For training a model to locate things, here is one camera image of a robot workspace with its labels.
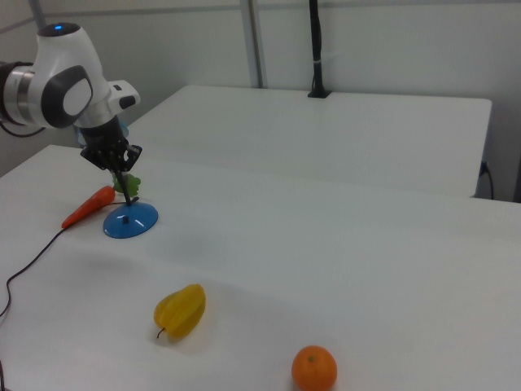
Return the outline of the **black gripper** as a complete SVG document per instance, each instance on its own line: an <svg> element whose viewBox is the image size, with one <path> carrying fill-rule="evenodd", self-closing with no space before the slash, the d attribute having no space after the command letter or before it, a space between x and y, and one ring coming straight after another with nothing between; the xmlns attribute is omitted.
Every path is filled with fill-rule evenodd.
<svg viewBox="0 0 521 391"><path fill-rule="evenodd" d="M108 169L114 184L119 184L120 180L127 182L127 170L132 169L142 153L142 148L129 144L119 118L114 116L103 125L79 130L85 140L81 156L101 170Z"/></svg>

